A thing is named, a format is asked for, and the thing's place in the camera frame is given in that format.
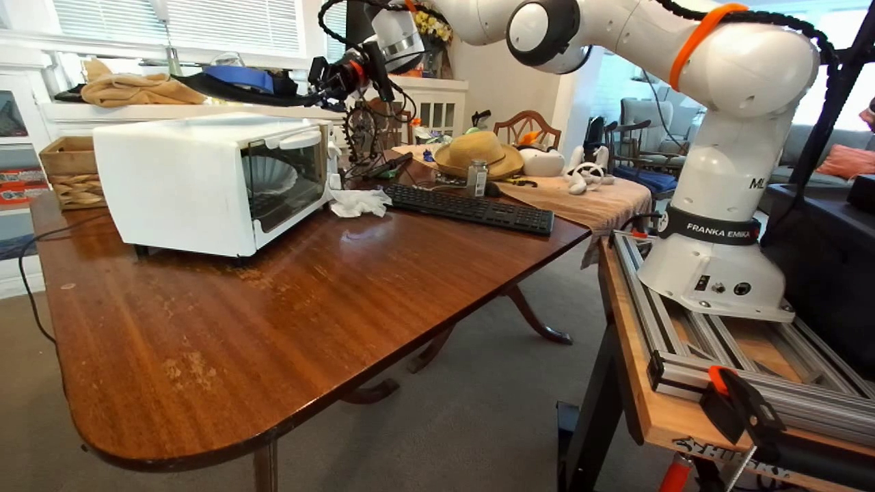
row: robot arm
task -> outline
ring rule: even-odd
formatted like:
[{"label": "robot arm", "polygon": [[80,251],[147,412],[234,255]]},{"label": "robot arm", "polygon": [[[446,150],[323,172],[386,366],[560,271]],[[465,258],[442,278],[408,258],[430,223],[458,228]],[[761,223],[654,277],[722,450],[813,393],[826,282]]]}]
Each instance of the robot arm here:
[{"label": "robot arm", "polygon": [[720,9],[709,0],[434,5],[461,40],[506,38],[524,65],[565,73],[580,68],[586,46],[595,43],[699,100],[709,116],[685,154],[665,239],[654,244],[639,278],[692,311],[793,319],[781,300],[784,278],[757,245],[754,207],[780,162],[795,105],[818,73],[810,38],[762,23],[715,23],[698,36],[702,14]]}]

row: wicker basket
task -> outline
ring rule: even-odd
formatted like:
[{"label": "wicker basket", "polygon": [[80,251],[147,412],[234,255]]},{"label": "wicker basket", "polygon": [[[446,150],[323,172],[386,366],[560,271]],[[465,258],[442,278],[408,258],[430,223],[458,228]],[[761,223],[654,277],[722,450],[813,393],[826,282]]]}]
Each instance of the wicker basket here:
[{"label": "wicker basket", "polygon": [[106,204],[89,137],[55,139],[37,157],[62,211]]}]

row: grey floor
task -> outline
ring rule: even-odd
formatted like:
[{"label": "grey floor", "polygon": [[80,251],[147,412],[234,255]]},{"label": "grey floor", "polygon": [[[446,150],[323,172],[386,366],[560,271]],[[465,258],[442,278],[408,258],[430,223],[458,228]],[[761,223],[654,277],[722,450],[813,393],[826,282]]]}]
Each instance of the grey floor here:
[{"label": "grey floor", "polygon": [[[337,403],[279,439],[281,492],[554,492],[554,404],[580,403],[603,334],[595,267],[582,245],[523,282],[534,310],[573,345],[538,340],[506,297],[458,323],[417,375],[378,404]],[[0,300],[0,490],[237,492],[251,459],[186,472],[134,472],[82,450],[55,348],[25,297]],[[635,446],[623,424],[599,490],[658,490],[666,450]]]}]

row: white microwave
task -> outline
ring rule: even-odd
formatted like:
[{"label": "white microwave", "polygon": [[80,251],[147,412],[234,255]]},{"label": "white microwave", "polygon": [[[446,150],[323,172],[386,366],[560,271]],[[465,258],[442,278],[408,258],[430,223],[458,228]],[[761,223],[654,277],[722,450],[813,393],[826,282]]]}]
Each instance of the white microwave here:
[{"label": "white microwave", "polygon": [[329,203],[329,124],[253,111],[98,125],[98,177],[122,244],[251,258]]}]

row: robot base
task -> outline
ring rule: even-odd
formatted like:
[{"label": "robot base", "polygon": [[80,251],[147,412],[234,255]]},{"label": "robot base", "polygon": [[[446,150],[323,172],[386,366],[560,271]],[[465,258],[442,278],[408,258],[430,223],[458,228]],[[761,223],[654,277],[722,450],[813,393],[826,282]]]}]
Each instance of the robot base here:
[{"label": "robot base", "polygon": [[784,277],[761,245],[722,245],[685,236],[654,240],[638,278],[690,311],[793,323]]}]

